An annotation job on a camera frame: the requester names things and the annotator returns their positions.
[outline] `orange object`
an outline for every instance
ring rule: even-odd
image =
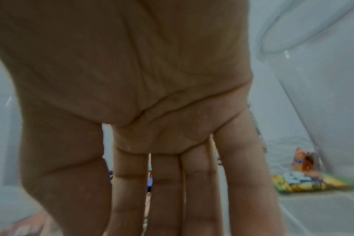
[[[300,172],[314,170],[314,159],[301,148],[297,148],[292,166],[296,171]]]

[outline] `transparent plastic container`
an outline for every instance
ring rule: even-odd
[[[257,54],[327,170],[354,179],[354,0],[286,1],[265,23]]]

